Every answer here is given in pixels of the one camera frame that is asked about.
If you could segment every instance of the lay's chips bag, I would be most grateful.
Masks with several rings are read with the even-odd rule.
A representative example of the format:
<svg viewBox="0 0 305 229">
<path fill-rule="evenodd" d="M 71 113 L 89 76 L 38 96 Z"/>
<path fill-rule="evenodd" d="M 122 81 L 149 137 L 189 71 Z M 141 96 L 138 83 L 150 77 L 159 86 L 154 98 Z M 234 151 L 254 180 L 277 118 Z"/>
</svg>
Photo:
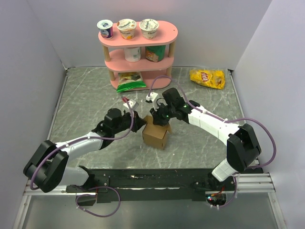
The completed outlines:
<svg viewBox="0 0 305 229">
<path fill-rule="evenodd" d="M 202 86 L 223 89 L 224 71 L 221 70 L 190 70 L 190 79 Z"/>
</svg>

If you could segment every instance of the small brown box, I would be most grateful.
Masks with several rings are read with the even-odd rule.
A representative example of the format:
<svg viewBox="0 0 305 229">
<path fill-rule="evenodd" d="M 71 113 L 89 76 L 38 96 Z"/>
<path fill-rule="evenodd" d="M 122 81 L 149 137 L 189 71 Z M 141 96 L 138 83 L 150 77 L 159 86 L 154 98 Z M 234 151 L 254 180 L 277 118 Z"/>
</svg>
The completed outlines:
<svg viewBox="0 0 305 229">
<path fill-rule="evenodd" d="M 143 142 L 149 146 L 164 149 L 167 142 L 167 131 L 172 133 L 171 126 L 167 124 L 166 126 L 154 125 L 153 117 L 147 115 L 144 120 L 147 122 L 144 128 Z"/>
</svg>

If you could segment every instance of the cable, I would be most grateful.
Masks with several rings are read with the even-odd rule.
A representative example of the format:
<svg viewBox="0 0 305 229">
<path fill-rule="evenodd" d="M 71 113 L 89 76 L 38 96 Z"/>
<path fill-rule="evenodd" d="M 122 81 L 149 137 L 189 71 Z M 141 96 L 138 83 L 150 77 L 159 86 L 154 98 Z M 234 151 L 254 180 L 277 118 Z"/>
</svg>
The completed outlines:
<svg viewBox="0 0 305 229">
<path fill-rule="evenodd" d="M 248 168 L 261 168 L 261 167 L 264 167 L 264 166 L 267 166 L 269 165 L 271 162 L 273 162 L 273 160 L 275 159 L 275 156 L 276 156 L 276 144 L 275 144 L 275 140 L 274 138 L 272 137 L 271 133 L 269 132 L 269 130 L 259 121 L 257 121 L 256 119 L 253 119 L 253 118 L 237 118 L 237 119 L 234 119 L 234 120 L 229 120 L 229 121 L 225 121 L 224 119 L 210 113 L 210 112 L 206 112 L 207 115 L 211 116 L 211 117 L 214 117 L 220 121 L 224 121 L 225 123 L 235 123 L 235 122 L 239 122 L 239 121 L 251 121 L 251 122 L 254 122 L 256 124 L 258 124 L 265 132 L 266 134 L 268 135 L 268 137 L 270 138 L 271 140 L 271 143 L 272 143 L 272 147 L 273 147 L 273 153 L 272 153 L 272 157 L 270 158 L 269 161 L 267 161 L 266 163 L 262 164 L 262 165 L 256 165 L 256 166 L 249 166 Z"/>
<path fill-rule="evenodd" d="M 218 195 L 221 195 L 223 191 L 224 191 L 224 186 L 221 188 L 221 191 L 220 191 L 220 192 L 211 194 L 211 197 L 216 197 L 216 196 L 218 196 Z"/>
<path fill-rule="evenodd" d="M 79 209 L 83 210 L 84 212 L 87 212 L 87 213 L 89 213 L 89 214 L 91 214 L 91 215 L 93 215 L 93 216 L 97 216 L 97 217 L 101 217 L 101 218 L 105 218 L 105 217 L 109 217 L 109 216 L 114 215 L 114 214 L 118 211 L 118 209 L 120 208 L 120 205 L 121 205 L 121 196 L 120 196 L 119 192 L 118 192 L 117 190 L 115 190 L 114 188 L 109 187 L 109 186 L 92 187 L 92 188 L 88 189 L 88 191 L 89 191 L 89 190 L 94 190 L 94 189 L 100 189 L 100 188 L 108 188 L 108 189 L 111 189 L 111 190 L 113 190 L 113 191 L 116 193 L 116 195 L 118 196 L 118 199 L 119 199 L 118 206 L 116 207 L 116 209 L 115 209 L 112 213 L 110 213 L 110 214 L 108 214 L 108 215 L 99 215 L 99 214 L 95 214 L 95 213 L 93 213 L 93 212 L 91 212 L 91 211 L 88 211 L 87 209 L 84 209 L 83 207 L 81 207 L 81 206 L 78 204 L 78 199 L 81 198 L 81 197 L 91 197 L 92 195 L 90 195 L 90 194 L 83 194 L 83 195 L 78 196 L 78 197 L 75 199 L 75 204 L 76 204 L 77 208 L 79 208 Z"/>
<path fill-rule="evenodd" d="M 132 110 L 132 108 L 130 107 L 130 105 L 129 105 L 127 99 L 124 98 L 124 97 L 122 97 L 122 99 L 127 103 L 128 109 L 129 109 L 129 111 L 130 111 L 130 116 L 131 116 L 131 118 L 132 118 L 132 121 L 131 121 L 131 124 L 130 124 L 130 127 L 129 127 L 128 131 L 127 131 L 123 136 L 121 136 L 121 137 L 90 137 L 91 139 L 100 139 L 100 140 L 119 140 L 119 139 L 122 139 L 122 138 L 126 137 L 126 136 L 131 132 L 132 127 L 133 127 L 133 122 L 134 122 L 133 110 Z M 83 140 L 88 140 L 88 137 L 81 137 L 81 138 L 75 139 L 75 140 L 73 140 L 73 141 L 71 141 L 71 142 L 69 142 L 69 143 L 67 143 L 67 144 L 65 144 L 65 145 L 62 145 L 62 146 L 60 146 L 60 147 L 54 149 L 52 152 L 50 152 L 50 153 L 40 162 L 40 164 L 37 166 L 35 172 L 33 173 L 33 176 L 32 176 L 32 178 L 31 178 L 31 180 L 30 180 L 30 181 L 31 181 L 31 182 L 30 182 L 30 188 L 31 188 L 31 190 L 37 190 L 37 189 L 39 189 L 39 187 L 34 187 L 34 186 L 33 186 L 33 185 L 34 185 L 34 180 L 35 180 L 35 178 L 36 178 L 36 176 L 37 176 L 37 174 L 38 174 L 38 171 L 41 169 L 41 167 L 43 166 L 43 164 L 44 164 L 51 156 L 53 156 L 53 155 L 54 155 L 55 153 L 57 153 L 59 150 L 61 150 L 61 149 L 65 148 L 65 147 L 67 147 L 67 145 L 70 146 L 70 145 L 73 145 L 73 144 L 78 143 L 78 142 L 83 141 Z"/>
<path fill-rule="evenodd" d="M 153 82 L 152 82 L 152 85 L 149 89 L 149 92 L 148 92 L 148 96 L 150 96 L 151 94 L 151 91 L 152 91 L 152 88 L 153 88 L 153 84 L 154 82 L 159 79 L 159 78 L 168 78 L 170 79 L 171 81 L 174 81 L 178 88 L 180 89 L 180 91 L 182 92 L 183 94 L 183 97 L 185 99 L 185 101 L 195 110 L 199 111 L 199 112 L 203 112 L 201 109 L 199 109 L 198 107 L 195 107 L 193 104 L 190 103 L 190 101 L 186 98 L 186 94 L 184 92 L 184 90 L 182 89 L 182 87 L 178 84 L 178 82 L 176 82 L 174 79 L 172 79 L 171 77 L 167 76 L 167 75 L 160 75 L 158 77 L 156 77 Z M 218 117 L 210 112 L 206 112 L 207 115 L 211 116 L 211 117 L 214 117 L 220 121 L 224 121 L 224 119 L 222 119 L 221 117 Z M 275 159 L 275 156 L 276 156 L 276 144 L 275 144 L 275 140 L 273 139 L 271 133 L 269 132 L 269 130 L 262 124 L 260 123 L 259 121 L 253 119 L 253 118 L 238 118 L 238 119 L 234 119 L 234 120 L 230 120 L 230 121 L 225 121 L 226 123 L 235 123 L 235 122 L 239 122 L 239 121 L 244 121 L 244 120 L 248 120 L 248 121 L 251 121 L 251 122 L 254 122 L 256 124 L 258 124 L 260 127 L 262 127 L 262 129 L 266 132 L 266 134 L 268 135 L 268 137 L 270 138 L 271 140 L 271 143 L 272 143 L 272 146 L 273 146 L 273 154 L 272 154 L 272 157 L 269 161 L 267 161 L 266 163 L 262 164 L 262 165 L 256 165 L 256 166 L 249 166 L 248 168 L 261 168 L 261 167 L 264 167 L 264 166 L 267 166 L 269 165 L 271 162 L 273 162 L 273 160 Z"/>
<path fill-rule="evenodd" d="M 237 193 L 237 181 L 236 181 L 236 177 L 233 177 L 234 183 L 235 183 L 235 188 L 234 188 L 234 193 L 233 196 L 231 197 L 231 199 L 229 201 L 227 201 L 224 205 L 219 206 L 219 208 L 223 208 L 225 206 L 227 206 L 228 204 L 231 203 L 231 201 L 235 198 L 235 195 Z"/>
<path fill-rule="evenodd" d="M 181 93 L 183 94 L 183 97 L 184 97 L 185 101 L 189 104 L 189 106 L 190 106 L 191 108 L 193 108 L 193 109 L 195 109 L 195 110 L 201 112 L 201 113 L 203 112 L 203 111 L 200 110 L 198 107 L 196 107 L 196 106 L 194 106 L 193 104 L 191 104 L 190 101 L 188 101 L 188 99 L 186 98 L 186 94 L 185 94 L 184 90 L 182 89 L 182 87 L 181 87 L 174 79 L 172 79 L 171 77 L 169 77 L 169 76 L 167 76 L 167 75 L 159 75 L 159 76 L 157 76 L 157 77 L 153 80 L 152 85 L 151 85 L 151 87 L 150 87 L 150 89 L 149 89 L 149 92 L 148 92 L 148 94 L 147 94 L 148 96 L 151 95 L 151 92 L 152 92 L 152 88 L 153 88 L 154 82 L 156 82 L 156 80 L 159 79 L 159 78 L 168 78 L 168 79 L 170 79 L 171 81 L 175 82 L 175 83 L 177 84 L 178 88 L 180 89 Z"/>
</svg>

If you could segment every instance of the white yogurt container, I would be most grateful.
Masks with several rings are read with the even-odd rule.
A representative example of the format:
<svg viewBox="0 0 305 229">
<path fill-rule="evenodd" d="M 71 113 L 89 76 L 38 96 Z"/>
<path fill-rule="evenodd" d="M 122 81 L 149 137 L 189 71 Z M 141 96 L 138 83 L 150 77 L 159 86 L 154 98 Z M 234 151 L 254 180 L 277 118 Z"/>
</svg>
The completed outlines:
<svg viewBox="0 0 305 229">
<path fill-rule="evenodd" d="M 116 24 L 116 26 L 118 27 L 122 37 L 129 40 L 134 37 L 137 23 L 132 19 L 122 19 Z"/>
<path fill-rule="evenodd" d="M 137 62 L 141 59 L 141 47 L 124 48 L 125 59 L 129 62 Z"/>
<path fill-rule="evenodd" d="M 144 19 L 140 22 L 142 35 L 146 39 L 152 39 L 157 35 L 159 23 L 154 19 Z"/>
</svg>

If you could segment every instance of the blue yogurt cup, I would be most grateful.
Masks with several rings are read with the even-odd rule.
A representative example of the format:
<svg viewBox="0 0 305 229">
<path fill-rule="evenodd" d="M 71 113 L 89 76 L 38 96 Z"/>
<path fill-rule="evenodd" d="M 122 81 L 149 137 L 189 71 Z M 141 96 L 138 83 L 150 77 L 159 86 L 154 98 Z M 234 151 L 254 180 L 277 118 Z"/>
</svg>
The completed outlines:
<svg viewBox="0 0 305 229">
<path fill-rule="evenodd" d="M 110 39 L 113 36 L 113 22 L 111 20 L 101 20 L 97 23 L 101 36 L 105 39 Z"/>
</svg>

